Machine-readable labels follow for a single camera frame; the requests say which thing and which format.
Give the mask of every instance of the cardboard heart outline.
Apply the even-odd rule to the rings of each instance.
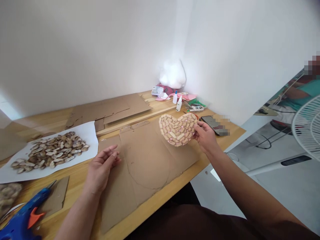
[[[194,124],[197,124],[197,117],[192,113],[186,113],[178,119],[169,114],[163,114],[159,118],[161,134],[175,147],[183,146],[192,139]]]

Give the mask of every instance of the electric fan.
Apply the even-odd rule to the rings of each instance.
[[[312,158],[320,161],[320,95],[311,99],[296,112],[291,129],[295,139],[306,152],[250,170],[246,172],[247,175],[269,172]]]

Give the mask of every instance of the pink paper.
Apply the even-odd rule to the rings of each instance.
[[[173,95],[174,95],[174,93],[171,93],[166,99],[168,99],[169,97],[171,97]],[[197,95],[195,95],[195,94],[184,94],[184,95],[181,95],[180,93],[177,93],[177,95],[178,95],[178,99],[180,98],[180,96],[182,96],[182,99],[185,100],[185,101],[190,101],[190,100],[195,99],[197,97]],[[166,99],[162,99],[162,98],[157,97],[156,101],[164,101]]]

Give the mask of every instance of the person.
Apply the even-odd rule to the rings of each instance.
[[[294,114],[308,101],[320,94],[320,56],[314,57],[305,67],[303,75],[298,81],[291,79],[288,87],[283,91],[283,99],[278,105],[271,106],[278,113],[274,120],[291,124]]]
[[[319,239],[237,167],[220,149],[208,124],[198,122],[195,130],[193,138],[247,219],[219,215],[198,205],[179,205],[158,210],[129,239]],[[83,193],[64,219],[56,240],[89,239],[110,169],[121,163],[116,147],[104,149],[89,164]]]

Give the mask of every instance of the black phone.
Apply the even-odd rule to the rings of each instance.
[[[213,117],[211,116],[203,116],[200,118],[202,122],[207,123],[215,132],[217,136],[227,136],[228,130],[225,129],[223,125],[220,124],[220,122],[217,122]]]

